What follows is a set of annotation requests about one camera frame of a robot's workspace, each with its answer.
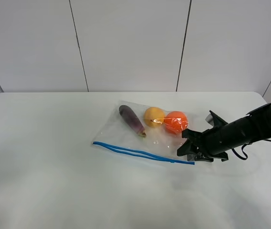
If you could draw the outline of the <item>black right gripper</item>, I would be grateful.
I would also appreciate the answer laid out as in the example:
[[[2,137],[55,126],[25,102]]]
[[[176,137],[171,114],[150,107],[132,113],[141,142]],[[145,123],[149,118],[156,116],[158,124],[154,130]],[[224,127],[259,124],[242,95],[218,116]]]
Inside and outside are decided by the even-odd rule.
[[[177,149],[177,156],[196,155],[197,146],[192,141],[198,139],[199,151],[209,159],[220,159],[222,162],[228,160],[228,154],[225,152],[228,147],[221,143],[219,127],[207,129],[204,132],[198,132],[191,129],[182,131],[182,138],[187,138],[182,146]]]

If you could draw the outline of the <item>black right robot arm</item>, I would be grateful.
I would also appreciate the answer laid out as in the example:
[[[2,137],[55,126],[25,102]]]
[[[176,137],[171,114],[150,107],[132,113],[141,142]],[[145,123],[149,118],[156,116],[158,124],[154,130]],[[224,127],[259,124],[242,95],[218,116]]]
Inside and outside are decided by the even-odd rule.
[[[231,123],[214,112],[210,112],[206,121],[212,125],[211,129],[182,131],[182,138],[186,141],[177,149],[177,156],[186,156],[189,162],[213,162],[214,159],[224,162],[228,160],[227,151],[232,150],[239,159],[247,160],[248,155],[239,155],[236,147],[245,148],[261,140],[271,141],[271,103]]]

